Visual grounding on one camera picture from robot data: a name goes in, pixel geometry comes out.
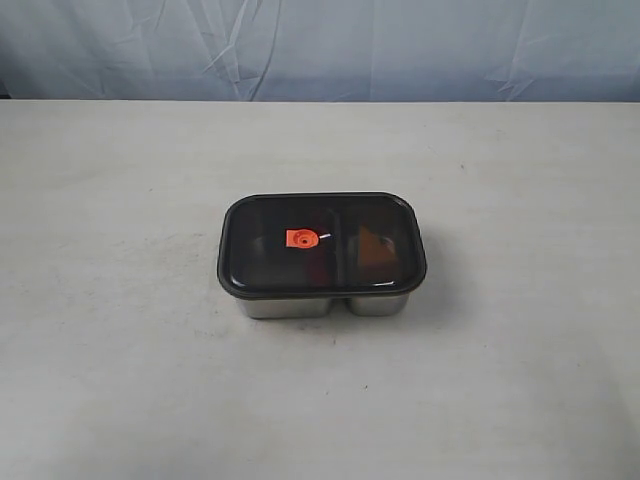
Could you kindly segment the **yellow cheese wedge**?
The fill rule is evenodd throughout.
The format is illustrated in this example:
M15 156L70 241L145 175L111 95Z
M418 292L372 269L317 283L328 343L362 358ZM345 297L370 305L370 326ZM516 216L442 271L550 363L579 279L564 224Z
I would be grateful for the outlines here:
M393 283L400 272L395 244L389 238L359 226L356 277L360 283Z

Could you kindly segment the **white backdrop cloth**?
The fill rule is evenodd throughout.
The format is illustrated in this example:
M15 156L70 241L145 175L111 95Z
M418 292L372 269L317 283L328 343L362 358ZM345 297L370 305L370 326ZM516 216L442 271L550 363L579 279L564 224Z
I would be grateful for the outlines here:
M635 1L5 1L13 98L620 101Z

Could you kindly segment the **red sausage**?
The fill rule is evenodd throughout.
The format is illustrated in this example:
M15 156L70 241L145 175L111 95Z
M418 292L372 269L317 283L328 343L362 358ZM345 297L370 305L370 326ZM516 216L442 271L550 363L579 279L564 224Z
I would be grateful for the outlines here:
M334 284L334 240L333 214L327 209L318 209L304 218L301 227L313 231L318 237L315 247L306 249L305 265L309 287L326 289Z

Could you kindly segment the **steel two-compartment lunch box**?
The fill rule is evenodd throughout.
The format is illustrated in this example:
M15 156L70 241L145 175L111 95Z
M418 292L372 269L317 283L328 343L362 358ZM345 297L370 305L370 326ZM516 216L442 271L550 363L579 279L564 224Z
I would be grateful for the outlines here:
M344 303L357 316L392 316L402 311L410 298L402 295L365 295L346 297ZM242 312L256 320L318 318L326 316L338 298L242 300L236 302Z

